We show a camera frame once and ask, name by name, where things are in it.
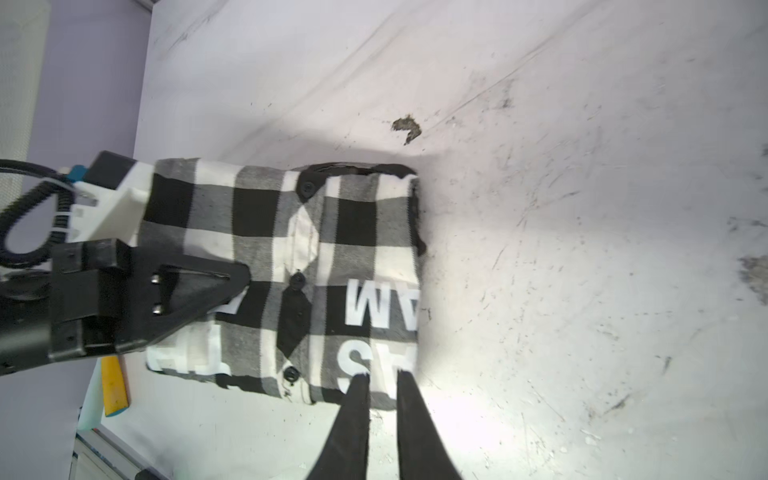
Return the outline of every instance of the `white table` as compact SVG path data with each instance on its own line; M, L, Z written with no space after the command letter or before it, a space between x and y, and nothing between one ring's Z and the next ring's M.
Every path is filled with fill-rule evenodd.
M135 155L402 162L418 381L467 480L765 478L760 0L155 7ZM393 120L424 134L404 146ZM336 414L148 372L104 424L172 478L304 478ZM396 478L374 413L369 478Z

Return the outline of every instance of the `shirt button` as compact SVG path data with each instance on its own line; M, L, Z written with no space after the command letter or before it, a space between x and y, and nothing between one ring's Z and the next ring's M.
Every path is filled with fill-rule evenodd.
M315 186L314 183L307 181L301 184L300 191L304 198L310 198L317 191L317 186Z
M283 378L291 383L294 383L301 377L301 373L295 366L290 366L283 370Z
M306 285L306 277L301 272L296 272L290 277L289 285L294 290L301 290Z

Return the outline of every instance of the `folded plaid shirt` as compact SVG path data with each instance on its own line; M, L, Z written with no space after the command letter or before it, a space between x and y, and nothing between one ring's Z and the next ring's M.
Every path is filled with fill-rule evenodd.
M416 360L417 187L402 165L158 161L138 244L245 263L251 282L148 368L303 403L340 403L367 372L372 407L395 408Z

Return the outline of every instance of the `yellow handle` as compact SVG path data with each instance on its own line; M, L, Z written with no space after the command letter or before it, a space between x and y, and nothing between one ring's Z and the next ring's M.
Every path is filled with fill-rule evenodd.
M125 392L123 370L116 356L101 359L101 386L104 388L104 414L108 417L117 415L128 408L128 395Z

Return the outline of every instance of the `coiled cable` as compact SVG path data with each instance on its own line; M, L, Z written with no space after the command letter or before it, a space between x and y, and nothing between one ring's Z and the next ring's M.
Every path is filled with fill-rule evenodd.
M54 181L42 181L26 194L21 195L0 213L0 265L13 268L30 268L51 258L51 248L64 243L69 226L69 207L74 202L72 182L65 176L42 165L15 160L0 159L0 172L29 175ZM37 249L27 253L11 252L7 246L8 234L17 222L51 195L56 195L56 214L53 229L48 239Z

